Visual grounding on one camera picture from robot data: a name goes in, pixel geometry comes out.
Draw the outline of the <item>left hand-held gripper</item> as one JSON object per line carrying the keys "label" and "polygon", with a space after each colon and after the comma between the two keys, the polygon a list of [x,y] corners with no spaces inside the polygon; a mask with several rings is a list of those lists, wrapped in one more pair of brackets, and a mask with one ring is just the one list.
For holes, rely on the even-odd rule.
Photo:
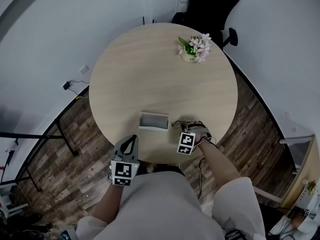
{"label": "left hand-held gripper", "polygon": [[112,184],[130,186],[140,166],[138,161],[139,138],[128,135],[114,146],[114,156],[110,161]]}

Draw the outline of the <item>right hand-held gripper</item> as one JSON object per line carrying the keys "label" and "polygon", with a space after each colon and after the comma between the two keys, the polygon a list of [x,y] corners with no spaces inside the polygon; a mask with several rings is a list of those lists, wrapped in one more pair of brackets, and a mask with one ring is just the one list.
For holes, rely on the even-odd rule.
{"label": "right hand-held gripper", "polygon": [[178,142],[177,153],[190,156],[192,152],[204,141],[210,141],[212,135],[208,128],[190,129],[187,122],[180,124],[182,132]]}

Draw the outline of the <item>small white box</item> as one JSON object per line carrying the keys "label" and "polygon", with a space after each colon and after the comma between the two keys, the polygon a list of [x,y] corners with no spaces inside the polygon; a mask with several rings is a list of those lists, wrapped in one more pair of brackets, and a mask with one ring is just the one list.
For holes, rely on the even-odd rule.
{"label": "small white box", "polygon": [[139,129],[167,132],[169,130],[169,115],[163,113],[141,112]]}

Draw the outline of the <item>person's right forearm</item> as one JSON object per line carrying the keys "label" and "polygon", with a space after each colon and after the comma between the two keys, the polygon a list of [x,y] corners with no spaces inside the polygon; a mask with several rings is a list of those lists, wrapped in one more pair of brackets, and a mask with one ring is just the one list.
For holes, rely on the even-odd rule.
{"label": "person's right forearm", "polygon": [[207,133],[197,134],[195,143],[206,159],[218,189],[241,177],[233,163],[209,140]]}

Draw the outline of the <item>person's left forearm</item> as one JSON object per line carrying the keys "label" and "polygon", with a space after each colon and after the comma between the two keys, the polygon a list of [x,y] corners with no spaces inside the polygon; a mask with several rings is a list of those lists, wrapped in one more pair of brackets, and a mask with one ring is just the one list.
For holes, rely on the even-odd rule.
{"label": "person's left forearm", "polygon": [[113,222],[119,212],[123,190],[123,186],[111,184],[93,210],[92,216],[107,224]]}

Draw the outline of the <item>person's right hand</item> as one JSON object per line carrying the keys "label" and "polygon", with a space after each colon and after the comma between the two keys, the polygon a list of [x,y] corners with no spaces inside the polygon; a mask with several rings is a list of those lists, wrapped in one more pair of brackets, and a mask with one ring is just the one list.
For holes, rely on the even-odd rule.
{"label": "person's right hand", "polygon": [[206,128],[206,126],[200,120],[188,120],[186,123],[188,130]]}

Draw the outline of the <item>person's dark trousers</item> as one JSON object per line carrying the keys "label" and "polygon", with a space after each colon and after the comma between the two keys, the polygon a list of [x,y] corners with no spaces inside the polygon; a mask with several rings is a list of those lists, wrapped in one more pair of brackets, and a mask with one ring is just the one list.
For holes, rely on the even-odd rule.
{"label": "person's dark trousers", "polygon": [[[137,170],[136,176],[149,174],[147,168],[150,167],[151,165],[152,165],[151,163],[140,161],[140,165]],[[182,176],[185,176],[185,174],[181,171],[181,169],[178,166],[169,165],[169,164],[155,164],[153,166],[151,173],[162,173],[162,172],[175,172]]]}

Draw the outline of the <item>person's light shirt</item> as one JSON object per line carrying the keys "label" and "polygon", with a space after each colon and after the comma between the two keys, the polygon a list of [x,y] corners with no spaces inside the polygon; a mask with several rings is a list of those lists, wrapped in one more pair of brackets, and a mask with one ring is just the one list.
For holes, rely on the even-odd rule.
{"label": "person's light shirt", "polygon": [[236,228],[247,240],[266,240],[262,213],[251,180],[234,179],[213,197],[212,214],[203,213],[186,178],[164,171],[135,177],[123,189],[113,222],[93,216],[79,220],[78,240],[225,240]]}

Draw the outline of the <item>potted pink flower plant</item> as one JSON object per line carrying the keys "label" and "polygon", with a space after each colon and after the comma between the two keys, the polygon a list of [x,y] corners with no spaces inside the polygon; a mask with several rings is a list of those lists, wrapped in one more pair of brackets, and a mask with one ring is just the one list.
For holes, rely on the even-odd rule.
{"label": "potted pink flower plant", "polygon": [[191,36],[189,41],[178,37],[179,55],[183,61],[189,63],[201,63],[210,54],[212,38],[210,34],[201,33],[197,36]]}

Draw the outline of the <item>small black device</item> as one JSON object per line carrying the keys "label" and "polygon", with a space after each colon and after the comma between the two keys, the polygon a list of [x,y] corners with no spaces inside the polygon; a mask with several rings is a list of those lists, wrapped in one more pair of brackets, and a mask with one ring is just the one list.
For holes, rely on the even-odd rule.
{"label": "small black device", "polygon": [[8,158],[7,158],[6,163],[5,163],[6,166],[8,166],[8,165],[10,164],[11,159],[12,159],[14,153],[15,153],[15,150],[10,150],[10,151],[9,151],[9,153],[8,153]]}

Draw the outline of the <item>black office chair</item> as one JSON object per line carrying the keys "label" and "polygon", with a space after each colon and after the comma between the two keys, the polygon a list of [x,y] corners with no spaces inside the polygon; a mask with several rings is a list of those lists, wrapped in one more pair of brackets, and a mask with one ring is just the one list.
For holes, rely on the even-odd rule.
{"label": "black office chair", "polygon": [[212,41],[223,49],[226,45],[238,45],[238,34],[229,28],[229,36],[223,38],[225,23],[240,0],[188,0],[186,12],[177,12],[173,24],[192,28],[202,34],[209,34]]}

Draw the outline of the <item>wooden desk with white legs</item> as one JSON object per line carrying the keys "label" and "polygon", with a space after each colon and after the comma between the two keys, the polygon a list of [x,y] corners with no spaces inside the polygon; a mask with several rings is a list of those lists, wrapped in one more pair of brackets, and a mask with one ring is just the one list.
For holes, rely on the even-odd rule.
{"label": "wooden desk with white legs", "polygon": [[277,197],[257,187],[253,189],[256,194],[280,204],[282,208],[291,209],[298,205],[300,196],[307,189],[307,184],[311,182],[318,183],[320,180],[320,154],[317,138],[314,134],[306,137],[281,139],[279,143],[286,144],[289,147],[307,144],[301,166],[297,170],[292,183],[282,197]]}

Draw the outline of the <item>white low rack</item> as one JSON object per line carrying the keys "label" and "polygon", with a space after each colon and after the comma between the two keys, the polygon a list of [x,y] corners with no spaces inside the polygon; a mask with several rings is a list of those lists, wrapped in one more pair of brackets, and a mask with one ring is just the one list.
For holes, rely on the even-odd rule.
{"label": "white low rack", "polygon": [[[18,205],[13,207],[13,203],[10,200],[10,195],[13,193],[10,191],[4,191],[3,189],[6,188],[11,188],[11,187],[18,187],[20,191],[23,193],[24,197],[27,199],[27,203],[23,203],[22,205]],[[24,208],[30,207],[30,200],[27,198],[23,190],[21,189],[20,186],[18,186],[16,183],[9,183],[9,184],[4,184],[0,185],[0,211],[3,212],[4,217],[6,219],[17,215],[21,212],[23,212]]]}

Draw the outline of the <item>small potted plant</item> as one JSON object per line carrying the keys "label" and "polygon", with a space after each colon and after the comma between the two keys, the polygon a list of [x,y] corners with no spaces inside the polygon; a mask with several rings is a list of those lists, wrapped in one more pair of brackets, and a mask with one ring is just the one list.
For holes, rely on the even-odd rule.
{"label": "small potted plant", "polygon": [[314,195],[317,191],[316,181],[315,180],[309,181],[308,184],[306,185],[306,189],[307,189],[309,195]]}

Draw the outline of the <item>white desk with black frame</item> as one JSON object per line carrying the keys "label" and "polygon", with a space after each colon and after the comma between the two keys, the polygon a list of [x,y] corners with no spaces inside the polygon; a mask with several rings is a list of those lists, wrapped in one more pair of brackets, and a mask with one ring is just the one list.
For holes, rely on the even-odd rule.
{"label": "white desk with black frame", "polygon": [[[14,139],[14,143],[18,146],[18,140],[19,139],[31,139],[31,140],[38,140],[38,142],[35,145],[36,150],[32,150],[30,155],[36,155],[40,149],[42,148],[42,146],[48,141],[48,140],[64,140],[66,146],[68,147],[69,151],[71,152],[71,154],[73,155],[73,157],[77,157],[79,155],[79,152],[76,151],[75,149],[72,148],[71,144],[69,143],[62,127],[61,127],[61,123],[60,123],[60,119],[56,118],[53,121],[53,125],[55,125],[60,133],[60,135],[50,135],[50,134],[22,134],[22,133],[9,133],[9,132],[1,132],[0,131],[0,138],[6,138],[6,139]],[[18,184],[19,182],[22,181],[27,181],[27,180],[31,180],[33,186],[35,187],[35,189],[41,193],[43,190],[41,187],[38,187],[35,180],[33,179],[30,171],[29,171],[29,164],[31,162],[32,158],[30,158],[29,156],[27,157],[27,159],[23,162],[21,168],[23,169],[23,172],[27,172],[27,176],[26,177],[16,177],[16,179],[14,180],[8,180],[8,181],[3,181],[3,176],[4,174],[2,174],[1,179],[0,179],[0,187],[3,188],[8,188],[8,187],[12,187],[16,184]]]}

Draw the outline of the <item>white wall panel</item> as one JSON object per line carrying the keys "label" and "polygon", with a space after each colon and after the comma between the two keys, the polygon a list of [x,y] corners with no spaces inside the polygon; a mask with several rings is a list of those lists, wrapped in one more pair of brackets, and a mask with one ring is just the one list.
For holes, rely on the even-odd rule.
{"label": "white wall panel", "polygon": [[188,10],[189,0],[177,0],[176,13],[185,13]]}

